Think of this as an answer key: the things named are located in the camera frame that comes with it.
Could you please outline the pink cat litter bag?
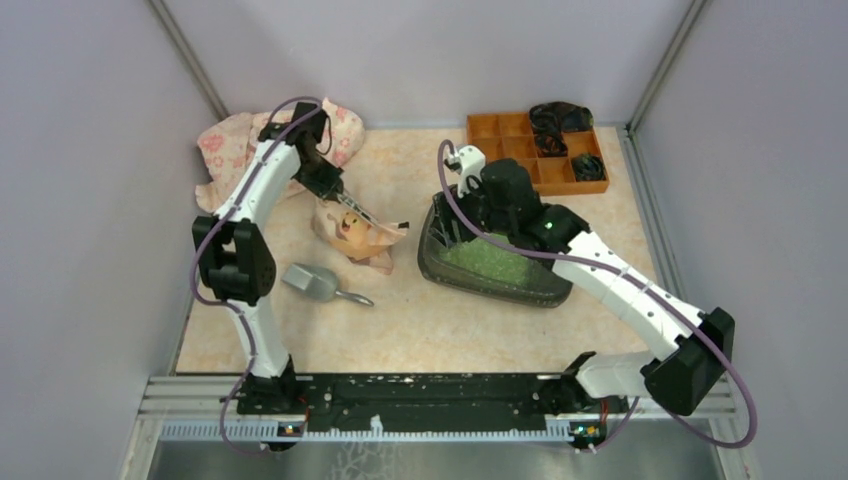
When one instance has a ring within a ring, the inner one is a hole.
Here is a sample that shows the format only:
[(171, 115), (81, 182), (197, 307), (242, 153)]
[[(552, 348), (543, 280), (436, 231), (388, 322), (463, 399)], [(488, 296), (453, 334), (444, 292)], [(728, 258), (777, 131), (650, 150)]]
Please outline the pink cat litter bag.
[(372, 224), (343, 204), (317, 200), (311, 227), (319, 238), (351, 263), (390, 275), (394, 268), (390, 249), (406, 237), (410, 224)]

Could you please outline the orange divided organizer tray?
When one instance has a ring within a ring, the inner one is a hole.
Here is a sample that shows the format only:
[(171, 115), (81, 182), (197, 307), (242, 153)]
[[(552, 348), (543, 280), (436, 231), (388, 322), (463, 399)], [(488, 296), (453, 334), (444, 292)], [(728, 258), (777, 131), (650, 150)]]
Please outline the orange divided organizer tray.
[(525, 112), (472, 114), (466, 121), (467, 142), (491, 163), (513, 158), (530, 174), (542, 196), (601, 194), (610, 180), (594, 130), (563, 132), (561, 140), (537, 135)]

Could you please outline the dark grey litter box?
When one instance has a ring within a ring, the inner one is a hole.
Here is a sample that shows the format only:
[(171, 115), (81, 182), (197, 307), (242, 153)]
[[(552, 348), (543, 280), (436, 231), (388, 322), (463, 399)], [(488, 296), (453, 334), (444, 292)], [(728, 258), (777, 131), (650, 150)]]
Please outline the dark grey litter box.
[(529, 259), (541, 264), (547, 274), (542, 281), (523, 287), (484, 280), (438, 258), (438, 254), (443, 250), (476, 239), (482, 238), (468, 231), (459, 220), (451, 216), (444, 195), (434, 195), (418, 244), (417, 262), (422, 276), (449, 288), (531, 307), (555, 308), (569, 298), (572, 284), (532, 258)]

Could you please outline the green cat litter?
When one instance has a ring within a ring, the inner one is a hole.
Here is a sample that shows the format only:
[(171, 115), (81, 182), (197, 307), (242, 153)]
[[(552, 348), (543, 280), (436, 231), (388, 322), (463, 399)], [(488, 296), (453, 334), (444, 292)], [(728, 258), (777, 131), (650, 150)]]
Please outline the green cat litter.
[(482, 239), (447, 248), (438, 254), (438, 258), (484, 280), (510, 286), (528, 286), (542, 281), (547, 274), (535, 260), (499, 248)]

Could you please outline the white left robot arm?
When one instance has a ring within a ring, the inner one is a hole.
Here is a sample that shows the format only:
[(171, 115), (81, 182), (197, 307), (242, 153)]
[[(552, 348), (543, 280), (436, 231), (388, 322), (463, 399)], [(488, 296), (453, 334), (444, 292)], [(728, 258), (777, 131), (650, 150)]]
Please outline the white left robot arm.
[(268, 120), (234, 192), (192, 225), (192, 292), (200, 303), (228, 311), (248, 362), (228, 397), (242, 415), (308, 411), (270, 300), (277, 267), (263, 230), (274, 205), (291, 181), (322, 200), (344, 193), (342, 169), (318, 152), (329, 119), (320, 100), (301, 96), (288, 103), (291, 120)]

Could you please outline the floral pink cloth bag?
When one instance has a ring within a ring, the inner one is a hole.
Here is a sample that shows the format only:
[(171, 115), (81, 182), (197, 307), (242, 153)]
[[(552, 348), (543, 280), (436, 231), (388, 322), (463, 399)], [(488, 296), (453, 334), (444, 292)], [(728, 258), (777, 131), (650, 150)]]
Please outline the floral pink cloth bag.
[[(330, 131), (319, 143), (322, 156), (342, 167), (362, 148), (365, 126), (352, 110), (332, 102), (322, 101), (329, 116)], [(269, 119), (268, 112), (239, 113), (204, 131), (197, 140), (211, 181), (195, 187), (199, 208), (212, 213), (234, 192), (253, 160), (257, 137)]]

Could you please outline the silver metal scoop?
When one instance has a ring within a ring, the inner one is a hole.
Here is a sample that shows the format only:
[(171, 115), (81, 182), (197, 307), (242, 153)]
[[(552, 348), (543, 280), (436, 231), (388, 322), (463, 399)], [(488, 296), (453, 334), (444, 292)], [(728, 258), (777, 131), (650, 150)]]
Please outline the silver metal scoop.
[(375, 306), (364, 295), (342, 290), (339, 277), (325, 267), (292, 263), (282, 274), (281, 281), (315, 301), (326, 303), (344, 299), (367, 307)]

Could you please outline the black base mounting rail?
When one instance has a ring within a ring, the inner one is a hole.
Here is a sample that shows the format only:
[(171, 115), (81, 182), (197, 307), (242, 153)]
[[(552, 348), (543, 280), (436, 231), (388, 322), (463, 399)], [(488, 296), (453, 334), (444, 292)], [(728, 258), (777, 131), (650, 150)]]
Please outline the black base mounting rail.
[(240, 387), (242, 415), (303, 415), (314, 433), (540, 432), (548, 417), (623, 413), (624, 400), (589, 398), (564, 374), (428, 373), (254, 376)]

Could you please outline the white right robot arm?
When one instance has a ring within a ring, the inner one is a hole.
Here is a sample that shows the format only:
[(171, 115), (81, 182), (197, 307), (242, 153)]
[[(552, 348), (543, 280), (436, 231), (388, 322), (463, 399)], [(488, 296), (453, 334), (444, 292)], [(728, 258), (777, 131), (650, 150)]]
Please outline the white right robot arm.
[(557, 277), (581, 288), (626, 323), (646, 350), (592, 354), (563, 385), (576, 412), (602, 397), (649, 397), (667, 412), (689, 416), (731, 370), (733, 317), (705, 312), (649, 280), (617, 255), (582, 217), (546, 203), (529, 173), (514, 159), (492, 163), (468, 151), (441, 161), (439, 175), (458, 174), (442, 186), (457, 231), (511, 253), (545, 261)]

